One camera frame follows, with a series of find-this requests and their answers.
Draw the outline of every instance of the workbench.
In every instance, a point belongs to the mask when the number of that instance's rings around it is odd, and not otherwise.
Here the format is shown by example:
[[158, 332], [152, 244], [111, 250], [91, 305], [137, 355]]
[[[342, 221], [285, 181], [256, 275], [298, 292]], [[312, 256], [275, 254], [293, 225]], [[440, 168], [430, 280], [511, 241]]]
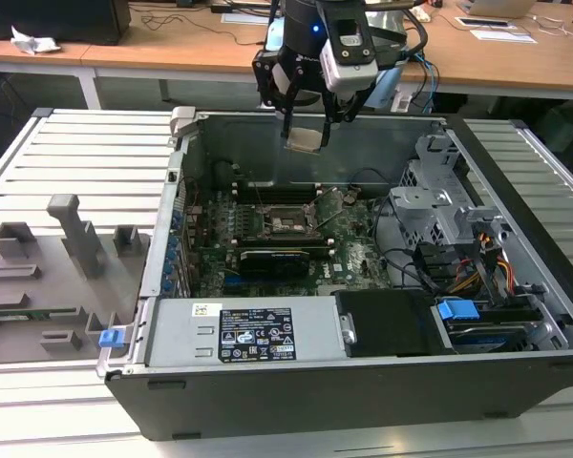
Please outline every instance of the workbench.
[[[450, 26], [464, 29], [454, 19], [464, 15], [456, 0], [444, 4], [440, 10], [425, 7], [433, 16], [444, 17], [425, 24], [429, 33], [426, 56], [441, 72], [440, 92], [573, 99], [573, 37], [549, 35], [539, 31], [531, 19], [522, 18], [514, 22], [530, 31], [538, 44], [480, 41], [468, 31]], [[135, 4], [135, 8], [152, 7]], [[209, 10], [175, 12], [201, 26], [229, 31], [241, 43], [256, 43], [265, 36], [264, 26], [224, 24], [220, 15]], [[573, 31], [571, 5], [538, 3], [532, 13], [564, 20], [566, 29]], [[0, 41], [0, 70], [74, 76], [90, 109], [102, 107], [100, 77], [158, 79], [162, 98], [167, 97], [168, 80], [255, 82], [251, 61], [257, 45], [237, 45], [231, 35], [196, 27], [185, 19], [151, 31], [142, 23], [142, 16], [148, 14], [132, 10], [130, 30], [114, 47], [66, 43], [61, 44], [62, 52], [31, 56]], [[154, 12], [155, 16], [169, 14]], [[411, 43], [416, 40], [411, 31]], [[421, 80], [419, 66], [408, 64], [400, 91], [414, 92]]]
[[[136, 224], [152, 234], [172, 150], [169, 119], [163, 112], [78, 110], [33, 116], [0, 160], [0, 222], [25, 220], [36, 235], [61, 234], [46, 205], [53, 193], [76, 193], [80, 216], [98, 233]], [[526, 129], [467, 122], [573, 262], [573, 178]], [[0, 365], [0, 456], [27, 458], [33, 449], [45, 457], [573, 457], [573, 388], [510, 420], [152, 443], [95, 365]]]

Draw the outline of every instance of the paper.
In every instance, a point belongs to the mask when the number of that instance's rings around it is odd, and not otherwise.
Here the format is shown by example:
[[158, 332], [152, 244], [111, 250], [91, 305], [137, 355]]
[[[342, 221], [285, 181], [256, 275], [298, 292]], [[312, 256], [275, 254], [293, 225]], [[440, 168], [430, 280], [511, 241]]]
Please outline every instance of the paper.
[[526, 34], [513, 33], [509, 31], [470, 31], [478, 40], [490, 41], [509, 41], [512, 43], [531, 43], [537, 42]]
[[422, 7], [413, 7], [410, 11], [418, 22], [431, 22], [431, 16]]
[[25, 33], [17, 31], [15, 27], [11, 27], [11, 30], [11, 43], [15, 45], [19, 51], [26, 52], [28, 54], [36, 54], [37, 52], [61, 50], [52, 38], [34, 38], [33, 36], [27, 36]]

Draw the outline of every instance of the cable on desk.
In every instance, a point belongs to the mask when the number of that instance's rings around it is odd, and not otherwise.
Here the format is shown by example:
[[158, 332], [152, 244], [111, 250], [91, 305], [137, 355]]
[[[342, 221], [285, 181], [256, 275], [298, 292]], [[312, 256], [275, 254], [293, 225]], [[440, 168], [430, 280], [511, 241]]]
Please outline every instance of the cable on desk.
[[[531, 21], [534, 21], [537, 24], [537, 29], [538, 31], [540, 31], [541, 33], [546, 33], [548, 35], [552, 35], [552, 36], [573, 36], [573, 32], [572, 31], [568, 31], [567, 29], [564, 28], [564, 21], [561, 19], [554, 19], [552, 17], [546, 17], [546, 16], [537, 16], [536, 14], [526, 14], [526, 19], [530, 19]], [[543, 24], [541, 22], [541, 20], [550, 22], [551, 24]], [[561, 33], [552, 33], [551, 31], [559, 31]]]
[[182, 7], [154, 7], [151, 5], [135, 5], [132, 6], [130, 4], [130, 10], [135, 11], [135, 12], [153, 12], [153, 11], [162, 11], [162, 12], [196, 12], [196, 11], [201, 11], [201, 10], [207, 10], [210, 7], [199, 7], [199, 8], [195, 8], [195, 9], [191, 9], [191, 8], [182, 8]]
[[32, 113], [32, 109], [30, 108], [30, 105], [28, 105], [28, 103], [24, 100], [24, 98], [21, 96], [21, 94], [14, 88], [14, 86], [11, 84], [11, 82], [9, 81], [8, 78], [6, 78], [6, 76], [0, 72], [0, 77], [9, 85], [9, 87], [11, 88], [11, 91], [13, 94], [15, 94], [17, 96], [17, 98], [21, 101], [21, 104], [26, 107], [26, 110], [28, 110], [28, 112], [30, 112], [30, 114]]
[[239, 45], [239, 46], [252, 46], [252, 45], [260, 46], [260, 45], [264, 44], [263, 41], [254, 41], [254, 42], [250, 42], [250, 43], [242, 43], [238, 39], [238, 36], [236, 36], [231, 31], [217, 31], [217, 30], [212, 29], [210, 27], [203, 26], [202, 24], [198, 24], [197, 22], [193, 21], [189, 17], [185, 16], [184, 14], [170, 14], [168, 16], [155, 16], [154, 14], [151, 14], [148, 16], [142, 16], [141, 17], [142, 24], [144, 24], [144, 26], [146, 26], [151, 31], [158, 31], [159, 29], [161, 29], [161, 27], [165, 26], [166, 24], [170, 24], [174, 21], [182, 22], [183, 19], [185, 21], [187, 21], [189, 24], [191, 24], [192, 26], [199, 27], [200, 29], [204, 29], [205, 31], [212, 31], [213, 33], [216, 33], [217, 35], [229, 35], [233, 39], [234, 43], [236, 43], [236, 45]]

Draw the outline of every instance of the gray plastic stand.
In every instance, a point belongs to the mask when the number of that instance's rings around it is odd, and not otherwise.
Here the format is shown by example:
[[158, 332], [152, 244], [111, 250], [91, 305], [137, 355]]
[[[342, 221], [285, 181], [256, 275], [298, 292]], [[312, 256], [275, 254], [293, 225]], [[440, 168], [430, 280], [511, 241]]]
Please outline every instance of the gray plastic stand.
[[134, 318], [149, 237], [136, 226], [98, 236], [77, 207], [74, 195], [49, 203], [65, 239], [0, 226], [0, 363], [96, 358], [101, 331]]

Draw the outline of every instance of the robotic arm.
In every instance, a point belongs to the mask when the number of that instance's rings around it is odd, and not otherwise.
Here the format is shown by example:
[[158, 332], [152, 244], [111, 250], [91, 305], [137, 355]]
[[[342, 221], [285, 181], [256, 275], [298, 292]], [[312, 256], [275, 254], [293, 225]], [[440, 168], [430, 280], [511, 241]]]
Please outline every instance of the robotic arm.
[[[427, 33], [409, 11], [423, 2], [282, 0], [283, 46], [277, 52], [264, 47], [252, 66], [263, 102], [284, 117], [282, 137], [289, 148], [316, 152], [327, 146], [331, 124], [355, 119], [375, 88], [378, 71], [392, 69], [426, 45]], [[269, 25], [277, 9], [278, 0], [272, 0]], [[370, 27], [366, 11], [388, 11], [393, 24], [401, 23], [405, 14], [416, 26], [420, 43], [404, 51], [405, 32]], [[380, 40], [382, 45], [374, 45]], [[319, 98], [325, 107], [322, 133], [291, 128], [294, 107]]]

